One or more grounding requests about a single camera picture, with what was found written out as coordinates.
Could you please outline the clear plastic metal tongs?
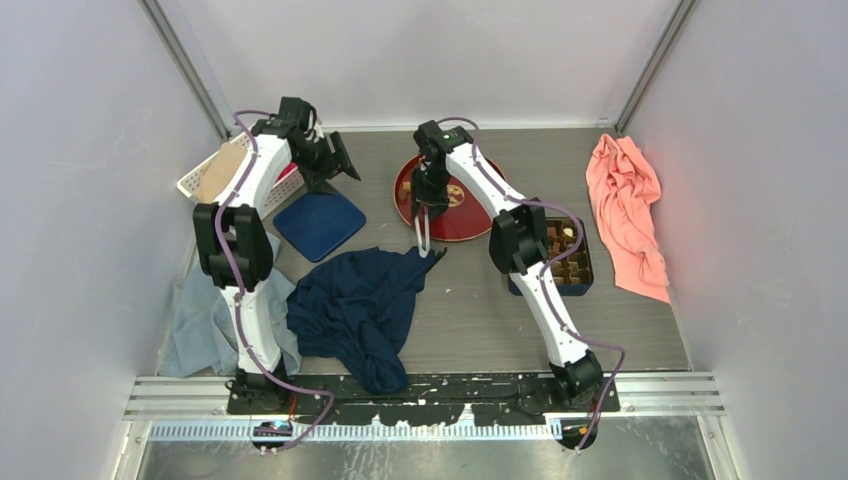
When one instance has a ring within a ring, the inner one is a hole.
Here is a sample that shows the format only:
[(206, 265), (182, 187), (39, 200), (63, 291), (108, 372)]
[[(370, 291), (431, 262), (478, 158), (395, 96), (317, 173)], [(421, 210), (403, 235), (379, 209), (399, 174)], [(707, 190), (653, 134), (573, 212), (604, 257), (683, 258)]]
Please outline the clear plastic metal tongs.
[(417, 250), (421, 258), (427, 258), (431, 251), (429, 210), (426, 206), (419, 209), (413, 218), (416, 233)]

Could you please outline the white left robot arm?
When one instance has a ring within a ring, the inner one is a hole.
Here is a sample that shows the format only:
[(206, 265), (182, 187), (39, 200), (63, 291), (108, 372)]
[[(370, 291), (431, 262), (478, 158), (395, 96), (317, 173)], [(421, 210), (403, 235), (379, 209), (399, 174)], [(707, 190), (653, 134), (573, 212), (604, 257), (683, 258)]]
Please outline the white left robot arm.
[(295, 386), (286, 376), (282, 350), (272, 329), (266, 282), (273, 250), (262, 222), (266, 202), (279, 174), (294, 164), (310, 192), (325, 193), (330, 179), (359, 179), (340, 133), (323, 132), (315, 107), (299, 97), (284, 97), (276, 112), (259, 112), (253, 126), (234, 113), (249, 142), (232, 179), (212, 201), (193, 210), (202, 271), (225, 299), (237, 338), (237, 395), (252, 393), (269, 413), (285, 409)]

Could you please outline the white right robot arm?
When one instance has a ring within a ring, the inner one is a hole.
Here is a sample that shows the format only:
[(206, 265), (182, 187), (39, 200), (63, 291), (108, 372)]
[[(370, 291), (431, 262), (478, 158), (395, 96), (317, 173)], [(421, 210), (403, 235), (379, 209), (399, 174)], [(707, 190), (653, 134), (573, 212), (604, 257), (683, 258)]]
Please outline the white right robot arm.
[(430, 120), (417, 127), (413, 139), (420, 155), (411, 174), (411, 213), (419, 253), (428, 252), (430, 224), (447, 212), (448, 185), (457, 179), (491, 221), (492, 263), (519, 287), (541, 331), (558, 403), (577, 411), (603, 398), (608, 381), (602, 366), (590, 342), (577, 333), (553, 278), (544, 204), (511, 187), (461, 126), (444, 130)]

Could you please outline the blue chocolate tin box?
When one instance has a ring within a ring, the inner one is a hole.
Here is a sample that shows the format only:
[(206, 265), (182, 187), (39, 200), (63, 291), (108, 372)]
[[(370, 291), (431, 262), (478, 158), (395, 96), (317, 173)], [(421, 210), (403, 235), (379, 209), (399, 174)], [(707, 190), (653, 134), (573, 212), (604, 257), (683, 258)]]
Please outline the blue chocolate tin box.
[[(567, 217), (548, 217), (547, 235), (549, 257), (565, 252), (575, 245), (577, 228)], [(554, 283), (561, 296), (583, 296), (594, 283), (591, 256), (587, 236), (577, 249), (565, 259), (551, 267)]]

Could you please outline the pink magenta cloth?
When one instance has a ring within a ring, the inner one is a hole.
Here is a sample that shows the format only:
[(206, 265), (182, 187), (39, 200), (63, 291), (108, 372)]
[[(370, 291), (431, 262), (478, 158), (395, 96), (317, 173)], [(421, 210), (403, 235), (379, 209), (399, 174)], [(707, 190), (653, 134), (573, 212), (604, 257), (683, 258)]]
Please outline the pink magenta cloth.
[(281, 181), (281, 180), (285, 179), (287, 176), (289, 176), (289, 175), (291, 174), (291, 172), (292, 172), (292, 171), (296, 171), (296, 170), (297, 170), (297, 165), (296, 165), (296, 164), (294, 164), (294, 163), (289, 163), (289, 164), (288, 164), (288, 165), (287, 165), (287, 166), (286, 166), (286, 167), (285, 167), (285, 168), (281, 171), (281, 173), (280, 173), (280, 174), (279, 174), (279, 176), (277, 177), (277, 182), (279, 182), (279, 181)]

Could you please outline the red round tray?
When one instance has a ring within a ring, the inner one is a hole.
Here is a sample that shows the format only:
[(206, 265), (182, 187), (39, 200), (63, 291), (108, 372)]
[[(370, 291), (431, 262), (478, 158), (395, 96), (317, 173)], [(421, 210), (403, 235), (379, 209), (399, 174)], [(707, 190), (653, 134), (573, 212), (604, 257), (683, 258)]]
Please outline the red round tray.
[[(411, 184), (413, 168), (419, 163), (419, 157), (408, 160), (397, 174), (393, 194), (396, 211), (410, 228), (412, 224), (412, 194), (405, 199), (399, 198), (399, 190), (404, 182)], [(448, 184), (449, 208), (430, 223), (430, 236), (441, 242), (464, 242), (487, 234), (491, 229), (491, 219), (483, 206), (470, 193), (470, 190), (457, 178), (452, 177)]]

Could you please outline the blue tin lid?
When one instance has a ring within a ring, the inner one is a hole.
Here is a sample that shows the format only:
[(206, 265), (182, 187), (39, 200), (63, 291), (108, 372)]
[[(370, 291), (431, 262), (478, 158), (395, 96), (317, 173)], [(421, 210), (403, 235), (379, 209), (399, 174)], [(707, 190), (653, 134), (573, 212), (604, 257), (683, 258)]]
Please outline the blue tin lid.
[(306, 260), (318, 263), (365, 224), (365, 213), (340, 193), (305, 193), (272, 219), (274, 228)]

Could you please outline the beige cloth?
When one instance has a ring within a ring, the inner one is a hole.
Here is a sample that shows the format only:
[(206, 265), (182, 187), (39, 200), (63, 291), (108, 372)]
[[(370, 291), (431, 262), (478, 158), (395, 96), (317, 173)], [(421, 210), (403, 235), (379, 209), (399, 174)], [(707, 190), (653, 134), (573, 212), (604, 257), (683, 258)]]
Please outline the beige cloth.
[(197, 202), (214, 202), (234, 178), (246, 155), (245, 148), (232, 143), (223, 143), (200, 177), (198, 187), (193, 194)]

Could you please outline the dark blue cloth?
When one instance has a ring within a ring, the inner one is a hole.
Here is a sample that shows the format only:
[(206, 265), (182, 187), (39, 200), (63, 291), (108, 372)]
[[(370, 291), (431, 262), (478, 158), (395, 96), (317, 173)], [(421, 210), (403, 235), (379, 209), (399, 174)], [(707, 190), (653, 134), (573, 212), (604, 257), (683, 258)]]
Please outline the dark blue cloth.
[(400, 359), (427, 274), (444, 257), (372, 247), (339, 254), (301, 278), (287, 298), (288, 328), (305, 357), (335, 358), (368, 392), (408, 385)]

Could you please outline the salmon pink cloth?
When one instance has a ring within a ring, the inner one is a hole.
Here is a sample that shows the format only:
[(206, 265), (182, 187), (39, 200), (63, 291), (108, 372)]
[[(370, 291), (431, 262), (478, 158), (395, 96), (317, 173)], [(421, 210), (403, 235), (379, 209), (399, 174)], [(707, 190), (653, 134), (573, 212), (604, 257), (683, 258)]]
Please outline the salmon pink cloth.
[(611, 256), (614, 284), (669, 303), (666, 262), (651, 215), (651, 206), (662, 197), (654, 168), (631, 138), (603, 134), (585, 178), (599, 236)]

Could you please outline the light blue cloth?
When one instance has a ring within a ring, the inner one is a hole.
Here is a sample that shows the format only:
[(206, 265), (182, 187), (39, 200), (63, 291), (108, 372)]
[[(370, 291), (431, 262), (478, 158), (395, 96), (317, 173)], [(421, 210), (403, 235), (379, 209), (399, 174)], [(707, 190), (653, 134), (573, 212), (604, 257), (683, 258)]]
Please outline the light blue cloth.
[[(297, 335), (287, 326), (287, 297), (295, 285), (274, 269), (266, 283), (271, 329), (289, 375), (302, 366)], [(195, 261), (173, 287), (170, 336), (159, 374), (185, 378), (203, 372), (232, 376), (238, 362), (237, 338), (228, 305), (211, 278)]]

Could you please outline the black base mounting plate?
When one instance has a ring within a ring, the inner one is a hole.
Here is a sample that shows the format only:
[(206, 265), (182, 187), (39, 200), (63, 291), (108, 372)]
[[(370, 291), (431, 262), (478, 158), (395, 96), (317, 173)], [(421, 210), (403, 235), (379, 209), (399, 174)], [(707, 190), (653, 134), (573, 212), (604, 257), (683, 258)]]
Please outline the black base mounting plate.
[[(384, 426), (402, 422), (411, 427), (457, 424), (466, 407), (474, 426), (541, 425), (545, 414), (587, 413), (600, 399), (593, 396), (565, 400), (550, 373), (440, 373), (408, 374), (408, 385), (394, 393), (368, 393), (351, 375), (299, 375), (287, 379), (302, 389), (329, 391), (335, 400), (321, 425), (365, 426), (377, 420)], [(327, 398), (282, 389), (270, 396), (258, 387), (229, 390), (227, 413), (232, 415), (282, 415), (286, 420), (312, 424), (327, 405)]]

